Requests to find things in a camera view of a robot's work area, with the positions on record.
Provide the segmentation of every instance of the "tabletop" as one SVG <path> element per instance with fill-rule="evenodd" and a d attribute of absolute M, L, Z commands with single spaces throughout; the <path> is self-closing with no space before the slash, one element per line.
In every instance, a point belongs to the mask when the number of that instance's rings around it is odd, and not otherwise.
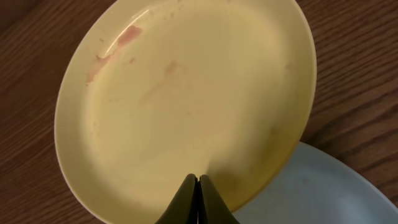
<path fill-rule="evenodd" d="M 302 141 L 398 205 L 398 1 L 297 1 L 318 63 Z M 75 49 L 113 2 L 0 1 L 0 223 L 100 223 L 62 177 L 53 119 Z"/>

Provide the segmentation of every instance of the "wood grain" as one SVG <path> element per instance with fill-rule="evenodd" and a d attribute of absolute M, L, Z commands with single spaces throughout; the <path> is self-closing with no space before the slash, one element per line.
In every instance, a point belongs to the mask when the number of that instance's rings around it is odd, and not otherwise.
<path fill-rule="evenodd" d="M 73 197 L 53 143 L 63 74 L 114 0 L 0 1 L 0 223 L 100 223 Z M 398 1 L 298 0 L 317 48 L 302 141 L 398 205 Z"/>

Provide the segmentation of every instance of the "wooden table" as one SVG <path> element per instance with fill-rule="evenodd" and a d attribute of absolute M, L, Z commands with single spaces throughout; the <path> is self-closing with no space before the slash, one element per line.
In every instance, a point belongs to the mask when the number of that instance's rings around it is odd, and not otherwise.
<path fill-rule="evenodd" d="M 99 223 L 73 197 L 53 141 L 73 52 L 114 0 L 0 1 L 0 223 Z M 318 55 L 302 141 L 398 205 L 398 1 L 298 0 Z"/>

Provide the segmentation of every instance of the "dirty plate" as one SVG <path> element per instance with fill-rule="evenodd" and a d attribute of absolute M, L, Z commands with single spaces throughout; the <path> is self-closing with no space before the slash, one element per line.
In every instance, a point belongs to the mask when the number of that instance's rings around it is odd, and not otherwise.
<path fill-rule="evenodd" d="M 396 224 L 398 209 L 358 173 L 304 143 L 254 200 L 242 224 Z"/>
<path fill-rule="evenodd" d="M 315 70 L 294 0 L 119 0 L 62 82 L 65 180 L 109 223 L 154 223 L 189 173 L 210 175 L 236 210 L 290 156 Z"/>

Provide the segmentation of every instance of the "light blue plate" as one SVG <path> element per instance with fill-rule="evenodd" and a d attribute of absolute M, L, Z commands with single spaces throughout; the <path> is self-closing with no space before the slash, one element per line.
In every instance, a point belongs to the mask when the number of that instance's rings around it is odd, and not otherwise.
<path fill-rule="evenodd" d="M 398 224 L 398 209 L 375 186 L 304 143 L 234 216 L 241 224 Z"/>

